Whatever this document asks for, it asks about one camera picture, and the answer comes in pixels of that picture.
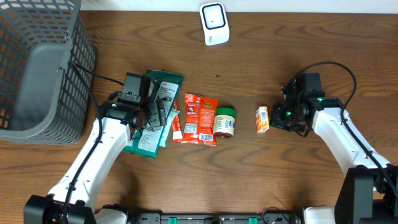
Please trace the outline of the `red tube package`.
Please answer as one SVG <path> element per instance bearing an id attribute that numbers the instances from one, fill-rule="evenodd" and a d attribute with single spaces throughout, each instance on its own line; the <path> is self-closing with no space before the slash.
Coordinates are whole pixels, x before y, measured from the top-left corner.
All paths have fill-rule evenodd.
<path id="1" fill-rule="evenodd" d="M 180 124 L 180 118 L 179 118 L 179 108 L 177 104 L 177 100 L 174 101 L 173 109 L 177 112 L 177 115 L 174 117 L 174 120 L 172 121 L 172 137 L 174 142 L 181 142 L 183 138 L 182 134 L 182 128 Z"/>

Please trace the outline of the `white green 3M package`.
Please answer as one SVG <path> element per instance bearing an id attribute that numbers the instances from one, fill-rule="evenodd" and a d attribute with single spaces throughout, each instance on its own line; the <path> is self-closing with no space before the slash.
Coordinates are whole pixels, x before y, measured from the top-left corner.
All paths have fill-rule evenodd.
<path id="1" fill-rule="evenodd" d="M 142 131 L 137 130 L 134 133 L 127 146 L 123 148 L 123 151 L 156 158 L 159 147 L 165 146 L 172 119 L 178 115 L 178 111 L 172 107 L 178 96 L 184 76 L 164 70 L 150 69 L 146 71 L 146 76 L 151 79 L 148 105 L 154 106 L 159 116 L 165 115 L 165 125 L 161 125 L 160 121 L 156 120 L 155 116 L 152 115 L 150 123 L 145 125 Z"/>

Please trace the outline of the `small orange white box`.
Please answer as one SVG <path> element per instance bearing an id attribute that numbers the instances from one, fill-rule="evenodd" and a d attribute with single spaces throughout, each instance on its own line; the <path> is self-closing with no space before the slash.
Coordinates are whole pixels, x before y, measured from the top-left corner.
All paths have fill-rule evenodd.
<path id="1" fill-rule="evenodd" d="M 269 130 L 268 107 L 260 106 L 256 110 L 256 130 L 257 133 L 265 133 Z"/>

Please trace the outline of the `red candy bag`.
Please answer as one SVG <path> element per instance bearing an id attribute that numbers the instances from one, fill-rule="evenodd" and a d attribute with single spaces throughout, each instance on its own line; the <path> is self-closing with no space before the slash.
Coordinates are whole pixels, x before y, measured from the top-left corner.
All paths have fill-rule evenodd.
<path id="1" fill-rule="evenodd" d="M 185 95 L 186 119 L 182 143 L 216 146 L 213 135 L 218 100 L 187 93 Z"/>

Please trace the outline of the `green lid white jar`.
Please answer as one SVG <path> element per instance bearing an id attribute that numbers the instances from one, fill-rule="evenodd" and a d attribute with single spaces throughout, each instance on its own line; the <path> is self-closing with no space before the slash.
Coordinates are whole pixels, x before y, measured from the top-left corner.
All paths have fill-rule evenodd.
<path id="1" fill-rule="evenodd" d="M 236 111 L 232 108 L 220 107 L 216 109 L 213 134 L 217 138 L 232 138 L 236 124 Z"/>

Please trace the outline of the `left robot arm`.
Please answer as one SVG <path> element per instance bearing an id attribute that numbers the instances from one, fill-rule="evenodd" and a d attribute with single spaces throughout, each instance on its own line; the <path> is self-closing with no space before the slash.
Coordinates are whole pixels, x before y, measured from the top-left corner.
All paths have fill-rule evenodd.
<path id="1" fill-rule="evenodd" d="M 95 212 L 99 191 L 116 158 L 132 139 L 133 130 L 163 127 L 162 101 L 126 103 L 106 100 L 75 161 L 47 196 L 32 195 L 24 207 L 24 223 L 134 223 L 132 212 L 106 205 Z"/>

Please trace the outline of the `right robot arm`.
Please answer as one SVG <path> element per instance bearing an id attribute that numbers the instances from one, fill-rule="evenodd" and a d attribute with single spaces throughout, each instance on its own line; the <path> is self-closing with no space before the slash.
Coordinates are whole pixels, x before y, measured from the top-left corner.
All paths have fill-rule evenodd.
<path id="1" fill-rule="evenodd" d="M 296 223 L 397 223 L 397 167 L 367 142 L 339 99 L 276 103 L 271 126 L 302 137 L 313 131 L 345 177 L 334 206 L 304 208 Z"/>

